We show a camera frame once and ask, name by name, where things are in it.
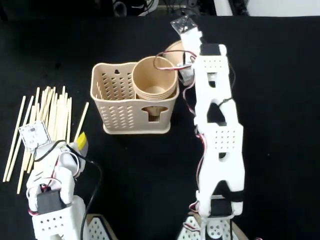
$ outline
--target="black cable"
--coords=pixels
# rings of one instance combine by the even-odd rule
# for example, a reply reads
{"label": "black cable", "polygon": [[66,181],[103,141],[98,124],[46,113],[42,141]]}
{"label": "black cable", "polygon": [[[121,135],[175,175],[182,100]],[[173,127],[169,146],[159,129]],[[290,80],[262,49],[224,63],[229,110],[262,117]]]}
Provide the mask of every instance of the black cable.
{"label": "black cable", "polygon": [[145,0],[145,4],[146,4],[147,8],[146,8],[146,10],[143,11],[143,12],[148,12],[148,14],[149,14],[149,10],[152,8],[152,5],[154,4],[154,2],[155,2],[155,0],[152,0],[152,1],[150,2],[150,4],[148,5],[147,0]]}
{"label": "black cable", "polygon": [[230,219],[230,240],[234,239],[234,235],[232,234],[232,220]]}
{"label": "black cable", "polygon": [[218,107],[220,108],[222,104],[225,104],[225,103],[229,102],[231,99],[232,99],[232,97],[223,99],[222,102],[219,103]]}
{"label": "black cable", "polygon": [[94,201],[94,199],[95,199],[95,197],[96,197],[96,195],[97,195],[97,193],[98,193],[98,190],[99,190],[99,188],[100,188],[100,186],[101,186],[101,183],[102,183],[102,180],[103,180],[103,177],[104,177],[104,172],[103,172],[101,166],[100,166],[97,162],[91,161],[91,160],[89,160],[88,158],[86,158],[86,157],[84,157],[84,156],[81,156],[79,153],[77,153],[77,152],[76,152],[72,147],[70,147],[68,144],[66,145],[66,147],[67,147],[68,149],[70,149],[70,151],[71,151],[72,153],[74,153],[78,158],[82,158],[82,159],[85,160],[86,162],[91,163],[92,165],[95,165],[95,166],[98,168],[99,172],[100,172],[99,181],[98,181],[98,183],[97,183],[94,191],[92,192],[92,196],[91,196],[91,198],[90,198],[90,201],[89,201],[89,203],[88,203],[88,205],[86,206],[86,209],[85,209],[85,211],[84,211],[84,216],[83,216],[83,219],[82,219],[81,229],[80,229],[80,240],[83,240],[83,239],[84,239],[84,228],[85,228],[85,223],[86,223],[88,211],[89,211],[90,206],[91,206],[91,204],[93,203],[93,201]]}
{"label": "black cable", "polygon": [[52,147],[50,147],[49,148],[49,150],[42,156],[42,157],[40,157],[40,158],[38,158],[38,159],[35,159],[34,161],[35,162],[40,162],[41,160],[43,160],[46,156],[48,156],[48,154],[49,153],[51,153],[55,148],[56,148],[56,146],[59,144],[59,143],[62,143],[62,142],[65,142],[66,140],[58,140],[58,141],[56,141],[53,145],[52,145]]}
{"label": "black cable", "polygon": [[[236,83],[236,72],[235,72],[235,70],[234,70],[234,68],[232,67],[232,65],[231,65],[230,62],[229,62],[229,67],[230,67],[230,69],[231,69],[232,72],[233,72],[233,81],[232,81],[232,83],[231,83],[231,91],[232,91],[232,90],[234,89],[234,86],[235,86],[235,83]],[[220,108],[222,104],[225,104],[225,103],[229,102],[231,99],[233,99],[233,97],[229,97],[229,98],[226,98],[226,99],[222,100],[222,102],[220,102],[220,103],[218,104],[218,107]]]}

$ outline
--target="black table surface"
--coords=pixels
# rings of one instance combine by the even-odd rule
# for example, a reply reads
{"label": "black table surface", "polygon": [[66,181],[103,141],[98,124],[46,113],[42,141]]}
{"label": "black table surface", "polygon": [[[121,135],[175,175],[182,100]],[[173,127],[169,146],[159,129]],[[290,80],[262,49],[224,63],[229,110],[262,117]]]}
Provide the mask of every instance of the black table surface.
{"label": "black table surface", "polygon": [[[86,101],[88,157],[104,170],[91,213],[103,214],[117,237],[173,240],[195,200],[202,147],[181,97],[164,135],[104,133],[90,98],[96,63],[155,55],[179,36],[173,18],[99,18],[0,24],[0,173],[7,162],[23,95],[66,86],[73,98],[72,134]],[[233,95],[244,127],[243,214],[235,222],[252,239],[316,239],[319,164],[320,17],[196,17],[210,43],[227,46],[236,72]],[[189,97],[194,100],[191,91]],[[1,239],[34,239],[21,157],[10,183],[0,185]],[[75,192],[87,203],[98,180],[87,165]]]}

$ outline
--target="beige plastic basket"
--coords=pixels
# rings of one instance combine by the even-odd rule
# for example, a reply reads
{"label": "beige plastic basket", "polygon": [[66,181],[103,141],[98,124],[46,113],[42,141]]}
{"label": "beige plastic basket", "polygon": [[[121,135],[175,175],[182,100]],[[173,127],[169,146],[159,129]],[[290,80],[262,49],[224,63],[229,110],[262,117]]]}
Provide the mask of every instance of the beige plastic basket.
{"label": "beige plastic basket", "polygon": [[[132,83],[136,62],[123,64],[98,63],[92,69],[90,95],[108,134],[165,134],[170,130],[170,118],[179,86],[165,100],[137,99]],[[163,107],[159,116],[152,116],[147,107]]]}

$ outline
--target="brown paper cup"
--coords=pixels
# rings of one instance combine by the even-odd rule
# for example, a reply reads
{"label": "brown paper cup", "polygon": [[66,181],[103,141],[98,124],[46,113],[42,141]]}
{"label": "brown paper cup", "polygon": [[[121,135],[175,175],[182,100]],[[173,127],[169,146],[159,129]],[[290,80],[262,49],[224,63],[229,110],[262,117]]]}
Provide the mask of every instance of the brown paper cup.
{"label": "brown paper cup", "polygon": [[[178,72],[158,70],[154,67],[154,56],[140,60],[132,71],[133,89],[139,99],[158,102],[169,98],[177,88]],[[174,67],[163,57],[157,57],[155,64],[159,68]],[[162,106],[150,106],[146,111],[152,116],[159,116],[164,108]]]}

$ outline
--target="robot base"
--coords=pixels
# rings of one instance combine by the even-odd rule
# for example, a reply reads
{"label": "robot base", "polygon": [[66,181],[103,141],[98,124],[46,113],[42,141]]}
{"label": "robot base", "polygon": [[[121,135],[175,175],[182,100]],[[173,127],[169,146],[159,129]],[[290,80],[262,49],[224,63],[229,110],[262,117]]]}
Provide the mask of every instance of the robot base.
{"label": "robot base", "polygon": [[[190,215],[186,218],[185,223],[192,226],[195,229],[200,229],[200,217],[199,215]],[[240,228],[232,222],[232,236],[233,240],[248,240],[246,235],[240,230]],[[206,238],[205,240],[230,240],[230,224],[228,220],[211,219],[207,224]],[[201,239],[200,232],[191,231],[186,228],[182,228],[177,240],[204,240]]]}

